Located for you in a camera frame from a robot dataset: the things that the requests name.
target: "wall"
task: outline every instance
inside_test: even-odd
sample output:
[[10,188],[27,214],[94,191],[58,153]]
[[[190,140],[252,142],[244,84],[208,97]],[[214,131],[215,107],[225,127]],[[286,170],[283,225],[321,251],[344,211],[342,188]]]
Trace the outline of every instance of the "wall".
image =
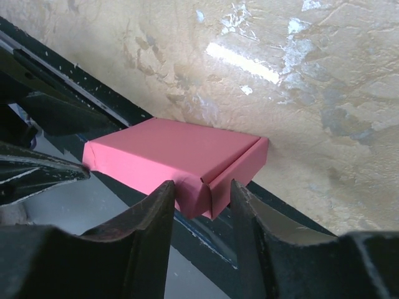
[[0,14],[164,118],[267,136],[256,182],[341,234],[399,229],[394,0],[2,0]]

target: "gray floor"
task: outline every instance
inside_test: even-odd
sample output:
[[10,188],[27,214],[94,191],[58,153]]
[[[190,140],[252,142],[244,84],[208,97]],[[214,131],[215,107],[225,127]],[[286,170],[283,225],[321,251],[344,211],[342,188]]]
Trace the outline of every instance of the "gray floor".
[[[38,139],[36,150],[78,162],[70,153],[59,152],[43,137]],[[28,199],[25,206],[33,223],[54,224],[73,234],[81,234],[127,209],[127,205],[95,176],[39,194]],[[229,297],[171,247],[165,298]]]

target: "pink cardboard box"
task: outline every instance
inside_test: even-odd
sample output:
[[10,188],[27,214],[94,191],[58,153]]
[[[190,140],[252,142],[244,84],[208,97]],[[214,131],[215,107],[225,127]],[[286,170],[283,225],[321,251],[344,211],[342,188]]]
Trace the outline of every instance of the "pink cardboard box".
[[176,184],[187,218],[216,218],[230,202],[232,179],[247,184],[266,163],[268,139],[152,118],[85,144],[83,163],[142,193]]

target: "black plastic part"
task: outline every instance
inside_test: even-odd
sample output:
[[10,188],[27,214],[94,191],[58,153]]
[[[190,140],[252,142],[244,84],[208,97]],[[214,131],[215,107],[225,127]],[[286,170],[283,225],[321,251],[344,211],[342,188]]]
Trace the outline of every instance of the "black plastic part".
[[0,141],[0,206],[89,177],[82,165]]
[[70,235],[44,225],[0,228],[0,298],[163,298],[173,181],[119,216]]
[[399,232],[323,234],[236,181],[231,208],[244,298],[399,298]]
[[0,115],[0,141],[30,148],[37,129],[24,122],[8,105],[0,104]]

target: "black metal frame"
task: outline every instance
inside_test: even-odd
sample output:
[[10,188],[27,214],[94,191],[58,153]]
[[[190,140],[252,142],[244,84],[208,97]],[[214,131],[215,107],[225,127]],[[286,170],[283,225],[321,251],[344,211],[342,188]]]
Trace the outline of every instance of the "black metal frame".
[[[0,46],[15,57],[22,57],[24,65],[30,68],[33,75],[46,74],[46,77],[42,77],[43,80],[50,78],[58,82],[69,95],[74,95],[78,102],[94,106],[97,111],[101,111],[111,120],[106,127],[96,127],[86,133],[67,136],[46,135],[61,152],[67,150],[80,161],[87,140],[136,125],[152,117],[145,110],[1,17]],[[95,173],[95,175],[129,206],[145,197],[144,194],[103,174]],[[314,230],[332,235],[256,183],[250,182],[247,187],[263,202],[287,217]],[[176,211],[171,244],[228,296],[242,298],[229,208],[226,208],[214,221],[205,217],[188,220]]]

